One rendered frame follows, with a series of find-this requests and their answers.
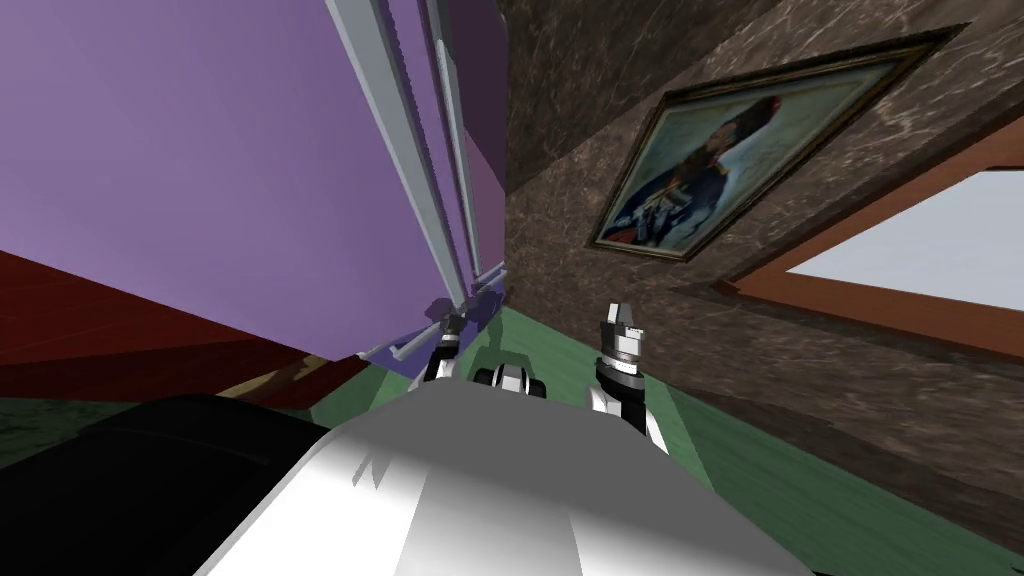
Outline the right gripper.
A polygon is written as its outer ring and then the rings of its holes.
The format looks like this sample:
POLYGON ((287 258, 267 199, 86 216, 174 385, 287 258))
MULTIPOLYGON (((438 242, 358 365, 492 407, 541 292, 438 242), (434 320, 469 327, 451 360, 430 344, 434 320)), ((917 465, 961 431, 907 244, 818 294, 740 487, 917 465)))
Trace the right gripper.
POLYGON ((634 325, 629 303, 609 303, 607 322, 602 322, 600 329, 602 355, 616 361, 638 363, 644 331, 634 325))

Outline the purple fridge drawer front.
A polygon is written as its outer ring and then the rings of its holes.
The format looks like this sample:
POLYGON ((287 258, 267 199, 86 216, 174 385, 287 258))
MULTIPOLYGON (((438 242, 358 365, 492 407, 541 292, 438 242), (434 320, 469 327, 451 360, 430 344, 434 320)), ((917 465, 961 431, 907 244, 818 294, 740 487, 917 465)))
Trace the purple fridge drawer front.
MULTIPOLYGON (((500 312, 504 299, 505 299, 505 288, 504 280, 493 286, 492 291, 485 293, 479 300, 478 305, 470 310, 466 315, 466 326, 462 333, 460 334, 460 344, 457 355, 461 355, 465 352, 468 346, 477 338, 477 336, 482 333, 490 322, 490 320, 500 312)), ((431 306, 428 308, 428 327, 429 325, 435 323, 432 319, 440 319, 441 311, 445 307, 444 304, 439 304, 436 306, 431 306)), ((423 330, 424 328, 413 331, 407 335, 400 336, 398 339, 391 342, 397 343, 399 340, 404 340, 413 337, 416 333, 423 330)), ((434 349, 434 346, 438 343, 441 337, 441 329, 434 333, 433 336, 424 343, 421 347, 410 355, 404 361, 396 361, 390 352, 385 348, 379 354, 373 356, 369 361, 370 364, 382 367, 386 370, 399 374, 409 379, 415 379, 418 377, 429 360, 429 357, 434 349)))

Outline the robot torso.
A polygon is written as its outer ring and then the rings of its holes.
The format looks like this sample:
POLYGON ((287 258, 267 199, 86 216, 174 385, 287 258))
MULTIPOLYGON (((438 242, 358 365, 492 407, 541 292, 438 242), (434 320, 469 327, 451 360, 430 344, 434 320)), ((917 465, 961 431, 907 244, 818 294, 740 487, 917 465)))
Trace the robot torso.
POLYGON ((440 378, 318 440, 194 576, 813 576, 625 420, 440 378))

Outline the framed portrait painting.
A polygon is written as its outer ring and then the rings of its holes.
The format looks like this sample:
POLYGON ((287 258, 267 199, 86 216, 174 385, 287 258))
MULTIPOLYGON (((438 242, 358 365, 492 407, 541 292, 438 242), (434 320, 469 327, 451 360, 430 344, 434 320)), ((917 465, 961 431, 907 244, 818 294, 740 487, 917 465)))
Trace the framed portrait painting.
POLYGON ((588 246, 691 260, 961 32, 947 26, 664 93, 588 246))

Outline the narrow purple fridge door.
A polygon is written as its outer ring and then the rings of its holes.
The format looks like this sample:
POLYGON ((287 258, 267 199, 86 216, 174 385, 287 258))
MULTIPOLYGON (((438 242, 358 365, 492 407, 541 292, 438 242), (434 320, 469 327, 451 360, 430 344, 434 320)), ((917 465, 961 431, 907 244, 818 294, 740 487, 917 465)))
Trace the narrow purple fridge door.
POLYGON ((398 59, 447 222, 460 281, 465 288, 470 288, 475 275, 426 0, 381 1, 393 28, 394 42, 400 53, 398 59))

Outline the brown framed window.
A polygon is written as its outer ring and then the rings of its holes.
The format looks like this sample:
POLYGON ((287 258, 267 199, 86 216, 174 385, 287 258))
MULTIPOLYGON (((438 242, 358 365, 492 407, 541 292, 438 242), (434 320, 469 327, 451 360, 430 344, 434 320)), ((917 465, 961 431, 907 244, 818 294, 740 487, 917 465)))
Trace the brown framed window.
POLYGON ((1024 362, 1024 113, 718 288, 1024 362))

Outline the dark red cabinet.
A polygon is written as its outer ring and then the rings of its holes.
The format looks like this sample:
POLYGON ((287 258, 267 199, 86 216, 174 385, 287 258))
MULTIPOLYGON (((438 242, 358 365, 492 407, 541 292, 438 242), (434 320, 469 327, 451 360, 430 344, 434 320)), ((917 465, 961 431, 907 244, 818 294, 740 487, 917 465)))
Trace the dark red cabinet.
POLYGON ((145 402, 211 394, 309 408, 366 367, 0 251, 0 397, 145 402))

